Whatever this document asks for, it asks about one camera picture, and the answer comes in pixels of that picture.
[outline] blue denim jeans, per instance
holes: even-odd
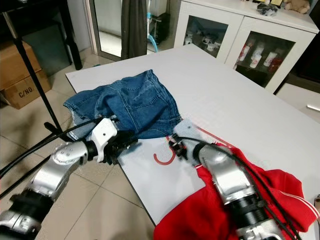
[[[119,130],[134,131],[139,139],[171,135],[181,121],[176,101],[152,70],[81,91],[64,106],[71,111],[75,125],[115,115]],[[83,138],[94,127],[95,123],[90,123],[71,132],[70,137]]]

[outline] red jacket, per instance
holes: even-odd
[[[301,182],[293,175],[279,169],[265,171],[250,163],[238,148],[230,149],[267,184],[273,196],[287,212],[296,230],[306,232],[319,217],[319,212],[311,203],[304,200]],[[154,240],[238,240],[234,221],[213,185],[211,174],[202,165],[197,166],[196,170],[205,187],[187,197],[161,220],[155,227]],[[282,214],[274,206],[267,192],[257,179],[251,176],[270,209],[284,223]]]

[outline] floor tile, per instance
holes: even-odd
[[[104,64],[110,64],[110,63],[113,63],[114,61],[110,60],[110,59],[107,59],[107,58],[104,58],[102,56],[98,56],[98,55],[95,55],[95,54],[91,54],[89,56],[87,56],[85,59],[84,59],[85,62],[89,63],[89,64],[93,64],[93,65],[104,65]]]
[[[6,210],[11,206],[9,198],[13,194],[21,193],[31,177],[22,182],[12,193],[0,201],[0,210]],[[58,200],[52,206],[50,212],[42,222],[42,228],[37,235],[37,240],[63,240],[73,225],[80,217],[98,186],[72,174],[67,186]]]
[[[83,68],[82,69],[87,69],[87,68],[91,68],[94,65],[88,62],[82,62]],[[66,68],[58,71],[56,74],[50,76],[48,79],[51,83],[52,86],[52,90],[61,93],[63,95],[66,95],[68,97],[73,96],[75,93],[73,87],[70,85],[66,74],[70,73],[70,72],[75,72],[76,68],[75,66],[72,64],[70,66],[67,66]]]
[[[114,166],[108,163],[97,163],[95,160],[88,161],[79,167],[74,173],[82,176],[97,185],[101,185]]]
[[[21,147],[12,141],[0,136],[0,168],[12,162],[27,149]],[[9,186],[15,183],[26,172],[40,163],[44,158],[34,153],[23,159],[19,164],[13,167],[0,181],[0,192],[5,191]]]
[[[91,55],[92,54],[92,49],[91,47],[88,47],[82,51],[79,52],[79,55],[80,55],[80,59],[81,60],[84,60],[87,56]]]
[[[104,180],[101,187],[142,207],[142,204],[136,192],[131,187],[119,165],[114,166],[110,174]]]
[[[145,210],[100,188],[65,240],[151,240]]]
[[[69,110],[63,107],[67,96],[53,90],[48,91],[46,96],[60,124],[71,117]],[[47,137],[50,132],[44,127],[44,123],[53,123],[40,97],[19,110],[8,105],[1,106],[0,122],[1,135],[25,148],[30,148]]]

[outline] cabinet handle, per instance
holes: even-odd
[[[313,110],[316,110],[316,111],[320,112],[320,107],[312,106],[312,105],[310,105],[310,104],[307,104],[306,107],[307,107],[308,109],[313,109]]]

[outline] black cable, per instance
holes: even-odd
[[[34,168],[26,172],[22,177],[20,177],[15,183],[8,187],[3,193],[0,194],[0,200],[3,199],[8,193],[10,193],[16,186],[22,183],[27,177],[33,174],[38,168],[45,164],[50,159],[50,156],[47,156],[44,160],[39,162]]]
[[[61,136],[65,136],[67,133],[75,130],[75,129],[78,129],[78,128],[81,128],[89,123],[93,123],[93,122],[99,122],[100,120],[102,119],[102,117],[100,118],[97,118],[97,119],[93,119],[93,120],[89,120],[89,121],[86,121],[84,123],[81,123],[77,126],[74,126],[62,133],[59,133],[58,135],[56,136],[53,136],[52,138],[49,138],[47,140],[42,140],[41,141],[41,144],[37,143],[36,145],[34,145],[33,147],[31,147],[29,150],[27,150],[26,152],[24,152],[23,154],[21,154],[19,157],[17,157],[15,160],[13,160],[12,162],[10,162],[7,166],[5,166],[4,168],[2,168],[0,170],[0,179],[3,178],[3,176],[9,172],[15,165],[17,165],[19,162],[21,162],[25,157],[27,157],[28,155],[32,154],[33,152],[35,152],[36,150],[42,148],[43,146],[47,145],[48,143],[52,142],[53,140],[57,139],[57,138],[60,138]]]
[[[258,189],[253,177],[248,173],[247,169],[243,166],[242,169],[245,172],[245,175],[249,178],[249,181],[252,183],[252,186],[255,190],[255,193],[257,194],[258,198],[263,200],[264,198],[262,197],[262,194],[260,192],[260,190]],[[292,239],[295,240],[295,236],[292,235],[292,233],[289,231],[289,229],[285,226],[285,224],[283,222],[280,221],[280,219],[276,216],[276,214],[268,207],[268,205],[266,204],[265,209],[270,213],[270,215],[273,217],[273,219],[278,223],[278,225],[285,231],[286,234],[288,234],[288,236]]]
[[[44,139],[42,139],[40,142],[38,142],[36,145],[34,145],[33,147],[31,147],[29,150],[32,150],[34,147],[37,147],[37,146],[39,146],[39,145],[41,145],[42,143],[44,143],[46,140],[48,140],[48,139],[50,139],[50,138],[52,138],[53,136],[54,136],[55,134],[54,133],[51,133],[50,135],[48,135],[48,136],[46,136]],[[18,158],[24,158],[24,154],[26,154],[29,150],[27,150],[27,151],[25,151],[24,153],[22,153],[20,156],[18,156],[16,159],[18,159]],[[2,172],[2,171],[4,171],[6,168],[7,168],[7,166],[5,166],[5,167],[3,167],[2,169],[0,169],[0,173]]]
[[[242,165],[243,167],[245,167],[246,169],[248,169],[256,178],[257,180],[262,184],[263,188],[265,189],[265,191],[268,193],[268,195],[270,196],[270,198],[272,199],[272,201],[274,202],[275,206],[278,208],[278,210],[281,212],[282,216],[284,217],[285,221],[289,224],[291,230],[293,231],[294,235],[296,236],[296,239],[298,240],[302,240],[301,237],[299,236],[299,233],[297,232],[297,230],[295,229],[292,221],[288,218],[286,211],[283,209],[283,207],[278,203],[277,199],[273,196],[273,194],[271,193],[271,191],[269,190],[268,186],[265,184],[265,182],[257,175],[257,173],[251,169],[251,167],[248,166],[248,164],[244,161],[242,161],[242,159],[236,157],[233,154],[230,154],[229,152],[223,150],[222,148],[214,145],[214,144],[210,144],[206,141],[200,140],[200,139],[196,139],[196,138],[192,138],[192,137],[186,137],[186,136],[178,136],[177,137],[180,140],[191,140],[191,141],[196,141],[198,143],[202,143],[205,144],[207,146],[210,146],[211,148],[214,148],[216,150],[219,150],[221,152],[224,152],[228,157],[232,158],[233,160],[235,160],[238,164]]]

